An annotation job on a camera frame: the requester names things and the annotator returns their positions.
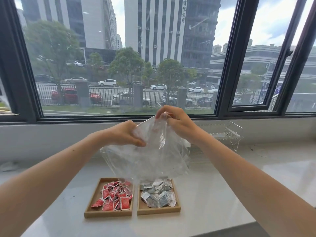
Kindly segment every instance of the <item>road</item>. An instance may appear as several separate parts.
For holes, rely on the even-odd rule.
[[[63,88],[66,87],[74,87],[72,84],[61,84]],[[42,105],[51,105],[54,102],[51,99],[51,92],[57,91],[57,85],[54,83],[36,83],[37,92],[39,94],[40,100]],[[90,85],[90,92],[96,93],[101,96],[102,98],[102,105],[111,105],[111,101],[113,99],[113,95],[116,95],[120,92],[128,92],[128,88],[122,87],[102,87],[99,85],[91,84]],[[146,89],[143,91],[143,98],[150,99],[153,103],[153,106],[160,106],[163,105],[161,102],[161,97],[165,93],[164,90],[151,90]],[[191,100],[195,105],[199,98],[204,96],[210,96],[209,93],[187,93],[187,99]]]

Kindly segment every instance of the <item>black window frame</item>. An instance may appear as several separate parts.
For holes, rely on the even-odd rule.
[[[282,60],[288,55],[288,45],[296,30],[299,17],[306,0],[298,0],[287,36],[279,54],[279,59],[271,80],[271,91],[264,102],[268,106],[271,93],[279,78]],[[262,118],[292,118],[316,117],[316,113],[286,113],[299,77],[302,73],[307,57],[316,39],[316,0],[304,25],[301,37],[289,65],[282,89],[271,112],[252,112],[257,106],[230,106],[235,96],[235,83],[238,83],[241,66],[245,56],[245,46],[248,44],[253,21],[259,0],[237,0],[234,20],[227,46],[227,55],[224,61],[221,83],[214,114],[192,114],[193,120],[221,120],[221,119],[262,119]],[[0,0],[0,77],[8,97],[12,112],[18,115],[0,116],[0,125],[3,124],[53,124],[53,123],[117,123],[132,119],[135,122],[145,121],[153,115],[119,115],[119,116],[61,116],[45,117],[42,112],[37,88],[33,76],[31,63],[28,57],[22,28],[15,7],[14,0]]]

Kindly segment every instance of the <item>white countertop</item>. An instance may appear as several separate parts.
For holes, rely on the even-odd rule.
[[[238,153],[316,206],[316,143],[240,146]],[[256,153],[265,153],[264,158]],[[15,172],[0,173],[0,183]],[[180,213],[84,219],[84,210],[99,178],[113,177],[101,158],[94,158],[75,176],[57,200],[23,237],[41,236],[192,236],[255,221],[211,163],[191,163],[190,174],[174,179]]]

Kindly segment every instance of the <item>silver car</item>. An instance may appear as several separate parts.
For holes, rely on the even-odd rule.
[[[177,103],[177,97],[178,97],[178,94],[173,92],[173,93],[170,93],[170,96],[169,96],[169,105],[176,105]],[[166,104],[167,103],[167,93],[164,93],[162,96],[161,96],[161,101],[162,103]],[[186,106],[193,106],[193,100],[192,99],[188,99],[186,98]]]
[[[76,82],[82,82],[82,81],[88,81],[87,79],[84,79],[83,77],[73,77],[70,79],[65,79],[65,82],[67,84],[75,84]]]
[[[113,95],[113,105],[132,105],[134,102],[134,93],[119,92]],[[143,98],[143,105],[151,105],[151,99]]]

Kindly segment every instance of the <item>dark car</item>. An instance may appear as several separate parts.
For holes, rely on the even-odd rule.
[[[204,96],[204,97],[199,98],[197,100],[197,104],[200,107],[211,107],[212,101],[213,101],[213,97],[211,97],[211,96]]]
[[[75,88],[64,88],[63,91],[66,103],[78,104],[77,90]],[[58,91],[52,91],[52,100],[59,100]],[[100,104],[102,102],[101,96],[92,92],[90,92],[90,100],[92,104]]]
[[[55,83],[55,79],[50,75],[38,74],[34,76],[35,82]]]

